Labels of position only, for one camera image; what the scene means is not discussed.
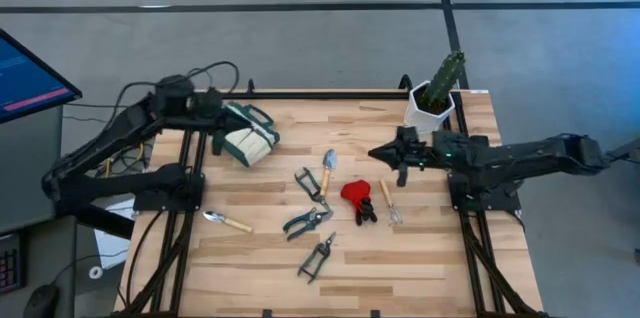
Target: concrete floor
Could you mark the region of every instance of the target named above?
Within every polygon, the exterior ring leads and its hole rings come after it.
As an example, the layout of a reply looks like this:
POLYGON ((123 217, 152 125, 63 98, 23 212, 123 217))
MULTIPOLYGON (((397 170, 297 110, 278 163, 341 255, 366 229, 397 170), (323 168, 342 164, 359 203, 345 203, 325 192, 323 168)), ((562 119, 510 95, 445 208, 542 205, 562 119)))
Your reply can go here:
MULTIPOLYGON (((439 0, 0 0, 0 6, 309 1, 439 0)), ((469 84, 492 92, 505 142, 575 132, 592 135, 606 149, 640 134, 640 10, 456 11, 455 19, 468 56, 469 84)), ((158 80, 223 59, 240 66, 244 84, 253 78, 258 87, 395 87, 404 73, 414 82, 430 78, 449 51, 439 10, 5 14, 0 26, 78 85, 86 102, 103 104, 113 102, 127 82, 158 80)), ((221 69, 214 78, 225 87, 231 76, 221 69)), ((128 99, 141 92, 131 92, 128 99)), ((109 114, 73 107, 65 113, 109 114)), ((71 138, 63 151, 100 128, 99 123, 65 121, 65 136, 71 138)), ((522 188, 527 240, 550 314, 637 316, 638 177, 637 166, 620 163, 594 178, 547 176, 522 188)), ((82 255, 95 249, 86 233, 80 233, 82 255)), ((99 286, 80 282, 79 291, 89 293, 78 299, 78 316, 108 312, 118 273, 114 270, 99 286)))

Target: gloves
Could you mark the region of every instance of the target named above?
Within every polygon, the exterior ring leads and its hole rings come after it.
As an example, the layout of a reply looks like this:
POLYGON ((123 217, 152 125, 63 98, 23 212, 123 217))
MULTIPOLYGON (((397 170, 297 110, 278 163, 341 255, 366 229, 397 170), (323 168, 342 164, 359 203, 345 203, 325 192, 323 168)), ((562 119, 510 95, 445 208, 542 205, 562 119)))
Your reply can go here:
POLYGON ((371 198, 362 198, 360 200, 360 209, 356 211, 356 224, 362 225, 362 221, 366 222, 369 219, 371 219, 373 223, 378 221, 378 217, 373 213, 371 198))
POLYGON ((356 211, 356 224, 362 225, 363 221, 371 219, 372 222, 377 222, 378 217, 373 212, 373 205, 371 204, 371 185, 369 183, 359 180, 353 183, 347 183, 342 187, 340 195, 342 198, 351 201, 353 208, 356 211))
POLYGON ((242 165, 250 167, 271 152, 280 141, 280 135, 271 129, 273 119, 262 110, 235 102, 228 103, 226 107, 251 122, 251 128, 231 132, 224 137, 224 149, 242 165), (260 121, 253 112, 262 116, 264 121, 260 121))

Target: wooden handle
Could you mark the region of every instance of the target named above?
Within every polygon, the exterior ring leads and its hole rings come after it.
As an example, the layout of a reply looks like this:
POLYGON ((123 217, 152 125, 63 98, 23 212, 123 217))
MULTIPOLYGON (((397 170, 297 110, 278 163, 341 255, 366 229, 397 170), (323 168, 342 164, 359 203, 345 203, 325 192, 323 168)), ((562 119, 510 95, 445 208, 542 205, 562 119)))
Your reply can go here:
POLYGON ((331 175, 331 171, 328 169, 324 170, 324 177, 322 177, 322 187, 320 188, 320 196, 327 196, 327 188, 329 188, 329 175, 331 175))
POLYGON ((389 193, 389 188, 387 188, 387 183, 384 182, 384 179, 380 179, 380 188, 382 189, 384 200, 386 200, 387 205, 391 207, 393 205, 393 201, 391 200, 391 194, 389 193))
POLYGON ((241 231, 245 231, 247 233, 253 232, 252 227, 249 227, 248 225, 240 223, 238 221, 234 221, 233 219, 226 218, 223 223, 235 229, 240 229, 241 231))

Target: keyboard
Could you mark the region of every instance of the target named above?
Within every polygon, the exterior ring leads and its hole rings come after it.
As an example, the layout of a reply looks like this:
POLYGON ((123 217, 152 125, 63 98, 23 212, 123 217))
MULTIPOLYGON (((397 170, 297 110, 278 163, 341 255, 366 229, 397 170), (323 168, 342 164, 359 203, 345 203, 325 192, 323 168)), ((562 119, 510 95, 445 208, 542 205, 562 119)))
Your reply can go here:
POLYGON ((0 294, 24 287, 25 264, 20 232, 0 236, 0 294))

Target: potted cactus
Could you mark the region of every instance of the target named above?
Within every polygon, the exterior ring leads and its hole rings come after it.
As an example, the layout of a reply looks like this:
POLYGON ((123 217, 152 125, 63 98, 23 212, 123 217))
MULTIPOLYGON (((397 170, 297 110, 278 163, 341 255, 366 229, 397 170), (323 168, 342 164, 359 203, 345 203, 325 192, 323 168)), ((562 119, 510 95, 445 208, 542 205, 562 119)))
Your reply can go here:
POLYGON ((462 73, 464 62, 463 52, 449 54, 431 81, 425 81, 411 90, 405 125, 415 126, 418 133, 438 129, 455 108, 449 91, 462 73))

